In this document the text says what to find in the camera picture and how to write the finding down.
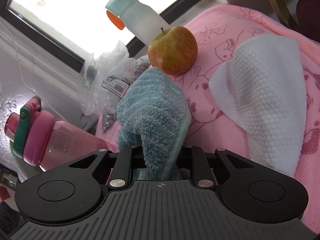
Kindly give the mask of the teal microfibre cloth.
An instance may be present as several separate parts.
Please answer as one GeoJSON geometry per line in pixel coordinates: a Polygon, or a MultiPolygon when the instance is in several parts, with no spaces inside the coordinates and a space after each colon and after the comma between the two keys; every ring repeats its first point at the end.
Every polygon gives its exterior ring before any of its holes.
{"type": "Polygon", "coordinates": [[[116,109],[118,147],[143,148],[146,167],[138,180],[179,180],[176,160],[185,140],[191,113],[183,91],[158,68],[146,70],[129,88],[116,109]]]}

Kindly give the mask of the pink printed table cloth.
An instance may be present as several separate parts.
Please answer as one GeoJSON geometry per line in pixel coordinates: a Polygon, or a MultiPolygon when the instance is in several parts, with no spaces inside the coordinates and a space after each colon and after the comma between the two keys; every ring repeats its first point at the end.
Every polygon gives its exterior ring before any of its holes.
{"type": "Polygon", "coordinates": [[[103,136],[120,155],[101,236],[313,239],[294,175],[316,123],[319,46],[223,4],[157,27],[148,58],[103,136]]]}

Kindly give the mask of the maroon gold-framed chair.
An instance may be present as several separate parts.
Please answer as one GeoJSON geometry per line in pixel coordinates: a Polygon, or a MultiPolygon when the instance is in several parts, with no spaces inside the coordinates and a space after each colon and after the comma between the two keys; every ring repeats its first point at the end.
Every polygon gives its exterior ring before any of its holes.
{"type": "Polygon", "coordinates": [[[268,0],[286,27],[319,42],[319,0],[268,0]]]}

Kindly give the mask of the red yellow apple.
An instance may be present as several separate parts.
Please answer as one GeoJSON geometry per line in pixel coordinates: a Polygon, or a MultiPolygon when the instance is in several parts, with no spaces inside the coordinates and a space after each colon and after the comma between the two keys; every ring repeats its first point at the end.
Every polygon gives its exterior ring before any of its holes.
{"type": "Polygon", "coordinates": [[[195,63],[198,45],[193,33],[182,26],[161,28],[148,47],[148,58],[153,67],[165,74],[179,76],[195,63]]]}

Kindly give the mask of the black window frame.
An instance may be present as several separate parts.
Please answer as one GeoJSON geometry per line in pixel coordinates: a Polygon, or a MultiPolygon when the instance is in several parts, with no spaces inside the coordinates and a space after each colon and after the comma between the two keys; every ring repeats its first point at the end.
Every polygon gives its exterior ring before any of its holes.
{"type": "MultiPolygon", "coordinates": [[[[79,71],[91,53],[123,42],[130,56],[144,44],[108,18],[109,0],[1,0],[1,17],[44,50],[79,71]]],[[[139,0],[173,23],[201,0],[139,0]]]]}

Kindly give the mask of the frosted bottle teal cap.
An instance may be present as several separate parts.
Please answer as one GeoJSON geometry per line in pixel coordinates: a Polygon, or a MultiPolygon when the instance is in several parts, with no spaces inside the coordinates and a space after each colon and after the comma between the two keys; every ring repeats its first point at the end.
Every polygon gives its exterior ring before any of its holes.
{"type": "Polygon", "coordinates": [[[139,0],[110,0],[105,6],[110,21],[120,30],[127,28],[146,46],[169,24],[139,0]]]}

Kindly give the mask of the clear plastic bag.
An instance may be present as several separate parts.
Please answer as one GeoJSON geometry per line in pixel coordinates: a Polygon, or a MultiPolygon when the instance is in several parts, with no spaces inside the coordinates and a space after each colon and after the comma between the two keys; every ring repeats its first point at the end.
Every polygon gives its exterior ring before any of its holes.
{"type": "Polygon", "coordinates": [[[147,55],[130,57],[122,42],[112,51],[89,55],[77,84],[83,114],[101,116],[101,131],[106,132],[117,121],[118,103],[149,65],[147,55]]]}

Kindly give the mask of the white paper towel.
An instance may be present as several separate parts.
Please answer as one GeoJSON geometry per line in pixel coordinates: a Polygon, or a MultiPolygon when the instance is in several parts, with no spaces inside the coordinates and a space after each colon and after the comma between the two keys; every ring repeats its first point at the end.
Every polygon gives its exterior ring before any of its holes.
{"type": "Polygon", "coordinates": [[[209,88],[221,111],[246,132],[252,160],[293,176],[306,122],[298,41],[271,34],[248,39],[212,75],[209,88]]]}

